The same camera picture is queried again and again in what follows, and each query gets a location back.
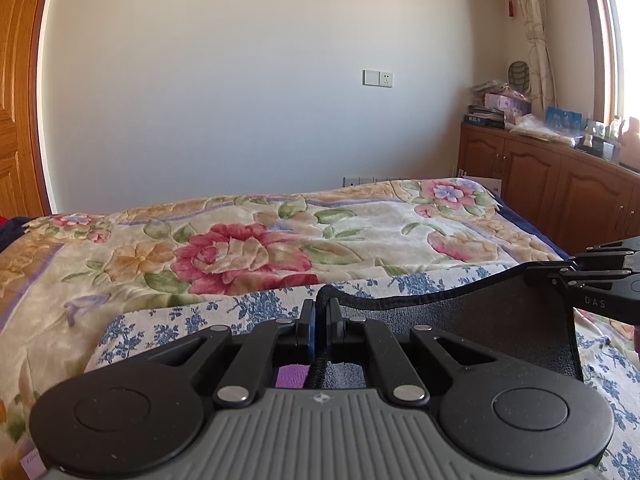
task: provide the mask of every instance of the cabinet handle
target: cabinet handle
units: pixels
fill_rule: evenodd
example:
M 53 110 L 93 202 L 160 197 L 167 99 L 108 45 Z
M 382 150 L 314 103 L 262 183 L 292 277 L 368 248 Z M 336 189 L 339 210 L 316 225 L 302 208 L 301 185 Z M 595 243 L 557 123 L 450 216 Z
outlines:
M 620 223 L 620 217 L 622 216 L 622 211 L 624 210 L 624 206 L 621 205 L 620 209 L 618 209 L 618 218 L 616 218 L 616 224 L 613 226 L 613 230 L 617 231 L 618 230 L 618 224 Z

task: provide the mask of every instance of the cabinet top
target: cabinet top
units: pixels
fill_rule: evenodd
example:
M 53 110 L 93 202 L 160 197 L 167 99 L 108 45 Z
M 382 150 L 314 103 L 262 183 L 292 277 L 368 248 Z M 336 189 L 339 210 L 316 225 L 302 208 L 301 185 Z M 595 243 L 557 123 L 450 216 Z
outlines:
M 565 146 L 564 144 L 561 144 L 559 142 L 536 139 L 535 137 L 528 137 L 521 134 L 512 134 L 509 130 L 499 130 L 498 128 L 487 128 L 484 126 L 473 126 L 472 124 L 467 123 L 462 123 L 460 129 L 461 131 L 466 130 L 470 132 L 492 135 L 503 139 L 516 140 L 517 142 L 521 142 L 523 144 L 528 144 L 530 146 L 542 148 L 543 150 L 547 150 L 549 152 L 559 153 L 560 155 L 574 158 L 575 160 L 579 160 L 580 162 L 583 162 L 585 164 L 596 166 L 604 171 L 609 171 L 609 173 L 622 176 L 627 180 L 631 180 L 635 183 L 640 183 L 640 174 L 636 173 L 635 171 L 628 170 L 627 168 L 623 168 L 615 162 L 609 162 L 608 160 L 590 155 L 589 153 L 581 152 L 580 150 L 574 150 L 573 148 L 569 148 L 568 146 Z

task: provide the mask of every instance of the purple box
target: purple box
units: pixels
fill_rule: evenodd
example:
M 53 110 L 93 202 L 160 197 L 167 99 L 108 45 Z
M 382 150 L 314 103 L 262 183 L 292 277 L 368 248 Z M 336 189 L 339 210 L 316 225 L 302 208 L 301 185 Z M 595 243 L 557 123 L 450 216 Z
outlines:
M 531 113 L 531 103 L 505 95 L 484 94 L 484 106 L 502 110 L 506 121 L 511 124 L 516 123 L 516 117 Z

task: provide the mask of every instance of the silver screw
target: silver screw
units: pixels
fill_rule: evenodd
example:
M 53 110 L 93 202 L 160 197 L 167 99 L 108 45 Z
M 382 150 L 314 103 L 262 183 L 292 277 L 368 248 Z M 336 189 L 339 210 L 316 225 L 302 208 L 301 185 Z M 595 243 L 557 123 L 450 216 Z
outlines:
M 401 384 L 394 389 L 394 397 L 406 402 L 424 399 L 424 390 L 415 384 Z
M 242 386 L 223 386 L 218 390 L 218 398 L 226 402 L 242 402 L 249 397 L 249 390 Z

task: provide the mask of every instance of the white circular logo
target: white circular logo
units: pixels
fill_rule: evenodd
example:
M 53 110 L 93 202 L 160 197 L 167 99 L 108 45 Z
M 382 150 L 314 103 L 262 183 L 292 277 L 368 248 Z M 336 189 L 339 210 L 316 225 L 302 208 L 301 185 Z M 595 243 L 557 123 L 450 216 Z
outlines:
M 315 394 L 312 398 L 313 398 L 313 400 L 315 402 L 318 402 L 320 404 L 324 404 L 324 403 L 329 402 L 331 400 L 331 397 L 329 397 L 324 392 L 320 392 L 319 394 Z

